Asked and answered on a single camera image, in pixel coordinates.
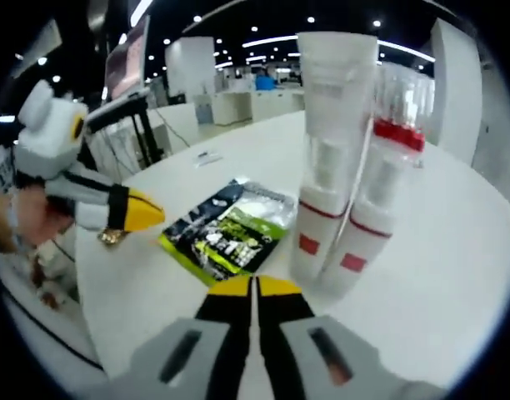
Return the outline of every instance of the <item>human hand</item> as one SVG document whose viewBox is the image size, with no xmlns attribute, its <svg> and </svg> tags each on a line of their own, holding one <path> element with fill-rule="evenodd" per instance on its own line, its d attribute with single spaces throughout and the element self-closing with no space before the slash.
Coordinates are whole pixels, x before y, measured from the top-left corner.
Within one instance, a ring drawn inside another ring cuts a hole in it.
<svg viewBox="0 0 510 400">
<path fill-rule="evenodd" d="M 17 233 L 28 243 L 38 246 L 66 231 L 73 219 L 51 206 L 41 186 L 24 188 L 17 196 Z"/>
<path fill-rule="evenodd" d="M 8 209 L 11 196 L 0 194 L 0 253 L 15 253 L 13 243 L 17 233 L 28 244 L 38 246 L 55 238 L 72 224 L 73 219 L 62 215 L 48 202 L 44 189 L 40 186 L 27 187 L 14 194 L 17 227 L 9 227 Z"/>
</svg>

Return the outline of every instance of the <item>yellow beak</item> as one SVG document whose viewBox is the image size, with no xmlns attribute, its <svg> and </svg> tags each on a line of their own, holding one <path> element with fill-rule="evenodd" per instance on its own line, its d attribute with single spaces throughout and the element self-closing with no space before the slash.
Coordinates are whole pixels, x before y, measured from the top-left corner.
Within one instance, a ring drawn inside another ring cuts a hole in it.
<svg viewBox="0 0 510 400">
<path fill-rule="evenodd" d="M 159 207 L 143 193 L 129 188 L 127 213 L 123 224 L 124 231 L 134 232 L 148 229 L 163 223 L 165 219 L 162 207 Z"/>
</svg>

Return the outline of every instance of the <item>computer screen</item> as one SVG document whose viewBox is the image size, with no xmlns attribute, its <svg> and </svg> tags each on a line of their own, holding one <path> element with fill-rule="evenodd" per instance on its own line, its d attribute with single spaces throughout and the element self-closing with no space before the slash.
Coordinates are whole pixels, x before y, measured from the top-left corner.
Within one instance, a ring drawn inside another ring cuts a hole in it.
<svg viewBox="0 0 510 400">
<path fill-rule="evenodd" d="M 112 100 L 144 85 L 144 63 L 148 40 L 149 16 L 143 18 L 118 44 L 105 64 L 105 86 Z"/>
</svg>

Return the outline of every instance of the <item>plastic bag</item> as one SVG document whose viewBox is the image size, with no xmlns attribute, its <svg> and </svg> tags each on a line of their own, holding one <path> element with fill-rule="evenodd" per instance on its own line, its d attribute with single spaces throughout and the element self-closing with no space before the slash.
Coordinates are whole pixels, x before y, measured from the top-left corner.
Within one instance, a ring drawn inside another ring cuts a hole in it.
<svg viewBox="0 0 510 400">
<path fill-rule="evenodd" d="M 246 178 L 167 227 L 160 244 L 207 285 L 255 273 L 296 217 L 296 200 Z"/>
</svg>

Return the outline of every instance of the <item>black stand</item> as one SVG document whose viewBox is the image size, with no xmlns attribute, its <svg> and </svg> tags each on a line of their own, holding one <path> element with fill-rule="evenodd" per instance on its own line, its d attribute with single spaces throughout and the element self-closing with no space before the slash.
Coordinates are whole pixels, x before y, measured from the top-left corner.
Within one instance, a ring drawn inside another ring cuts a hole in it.
<svg viewBox="0 0 510 400">
<path fill-rule="evenodd" d="M 144 140 L 138 131 L 135 115 L 140 117 L 140 122 L 142 123 L 142 128 L 144 129 Z M 146 167 L 161 161 L 162 152 L 158 149 L 157 142 L 155 142 L 153 130 L 149 124 L 148 119 L 148 103 L 146 102 L 146 96 L 143 96 L 142 94 L 135 93 L 132 96 L 129 96 L 127 101 L 120 104 L 120 106 L 106 111 L 94 119 L 87 121 L 87 125 L 90 129 L 90 132 L 95 133 L 109 125 L 117 123 L 126 117 L 131 117 L 132 119 L 132 124 L 135 128 L 135 134 L 137 135 L 138 146 L 140 146 L 142 150 L 142 156 Z"/>
</svg>

